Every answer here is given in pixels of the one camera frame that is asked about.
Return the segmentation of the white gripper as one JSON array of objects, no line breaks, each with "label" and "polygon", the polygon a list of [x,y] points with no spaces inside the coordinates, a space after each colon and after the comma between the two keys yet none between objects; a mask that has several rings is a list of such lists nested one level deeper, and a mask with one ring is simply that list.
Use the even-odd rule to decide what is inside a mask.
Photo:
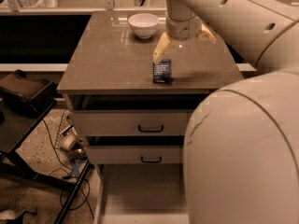
[{"label": "white gripper", "polygon": [[202,24],[198,16],[192,12],[183,12],[181,15],[167,12],[165,30],[152,54],[154,63],[168,59],[175,50],[176,40],[187,40],[196,36],[199,40],[216,43],[215,36]]}]

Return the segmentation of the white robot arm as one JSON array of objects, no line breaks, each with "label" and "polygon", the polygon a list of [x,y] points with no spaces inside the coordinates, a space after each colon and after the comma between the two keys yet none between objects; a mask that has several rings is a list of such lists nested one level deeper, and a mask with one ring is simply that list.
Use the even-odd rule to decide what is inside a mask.
[{"label": "white robot arm", "polygon": [[189,224],[299,224],[297,9],[277,0],[178,1],[258,71],[210,94],[189,120]]}]

